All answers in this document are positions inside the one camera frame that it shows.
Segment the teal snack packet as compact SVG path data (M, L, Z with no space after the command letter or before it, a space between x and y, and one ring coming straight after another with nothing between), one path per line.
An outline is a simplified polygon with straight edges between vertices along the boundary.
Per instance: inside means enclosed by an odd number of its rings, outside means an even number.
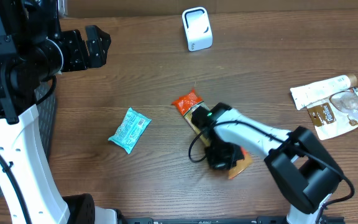
M129 108L122 123L108 140L130 154L152 120Z

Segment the orange spaghetti pack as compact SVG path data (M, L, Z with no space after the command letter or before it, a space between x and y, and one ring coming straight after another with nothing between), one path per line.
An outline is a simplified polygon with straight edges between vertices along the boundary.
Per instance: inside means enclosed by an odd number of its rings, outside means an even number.
M203 142L204 148L210 146L213 140L220 140L212 131L208 130L209 122L205 121L205 119L208 117L211 110L194 89L192 89L188 94L173 101L172 105L177 108L183 118L195 131L197 134L196 139ZM243 147L241 147L241 150L244 155L244 159L237 161L237 165L235 167L227 170L229 179L235 178L253 163L249 153ZM190 159L190 161L195 163L203 160L207 161L205 152L204 156L200 159Z

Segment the beige clear food pouch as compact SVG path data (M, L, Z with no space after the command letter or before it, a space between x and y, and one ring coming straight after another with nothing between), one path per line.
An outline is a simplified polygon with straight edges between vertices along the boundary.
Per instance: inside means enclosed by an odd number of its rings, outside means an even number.
M320 140L335 138L358 128L358 86L307 106Z

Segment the grey plastic mesh basket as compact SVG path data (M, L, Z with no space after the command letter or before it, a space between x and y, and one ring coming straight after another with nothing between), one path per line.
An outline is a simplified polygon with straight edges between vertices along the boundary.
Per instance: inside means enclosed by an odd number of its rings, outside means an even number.
M53 135L56 108L57 102L54 93L37 106L37 109L39 111L40 137L47 160L49 159L50 155L50 146Z

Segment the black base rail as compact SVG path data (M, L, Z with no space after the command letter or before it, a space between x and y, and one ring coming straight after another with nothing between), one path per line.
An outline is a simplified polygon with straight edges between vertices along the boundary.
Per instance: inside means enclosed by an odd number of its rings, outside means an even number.
M284 216L259 216L257 218L212 218L212 219L153 219L153 218L124 218L118 219L118 224L288 224Z

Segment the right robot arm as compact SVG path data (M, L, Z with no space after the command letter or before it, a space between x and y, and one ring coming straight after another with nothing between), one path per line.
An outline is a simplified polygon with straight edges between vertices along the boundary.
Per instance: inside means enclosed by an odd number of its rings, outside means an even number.
M232 169L245 159L246 151L259 156L291 205L287 222L320 222L343 171L309 129L273 128L224 103L211 110L198 107L191 122L210 141L204 149L210 168Z

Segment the white barcode scanner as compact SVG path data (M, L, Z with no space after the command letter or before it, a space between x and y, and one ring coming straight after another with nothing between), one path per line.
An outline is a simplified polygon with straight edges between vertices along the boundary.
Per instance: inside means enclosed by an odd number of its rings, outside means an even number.
M190 52L207 49L212 46L213 33L208 12L204 7L187 9L183 11L181 18Z

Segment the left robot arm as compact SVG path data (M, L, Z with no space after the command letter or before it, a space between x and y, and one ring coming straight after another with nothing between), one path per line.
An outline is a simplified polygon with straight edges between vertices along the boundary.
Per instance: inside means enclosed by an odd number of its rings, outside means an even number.
M13 223L117 223L90 194L62 196L40 138L35 95L57 74L105 65L110 35L62 31L57 1L0 1L0 188Z

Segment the white tube gold cap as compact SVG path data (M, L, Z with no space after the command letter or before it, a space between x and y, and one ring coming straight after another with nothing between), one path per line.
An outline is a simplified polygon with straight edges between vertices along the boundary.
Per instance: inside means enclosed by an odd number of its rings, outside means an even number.
M322 100L356 85L357 77L354 74L348 74L290 88L290 93L296 109L301 110L316 101Z

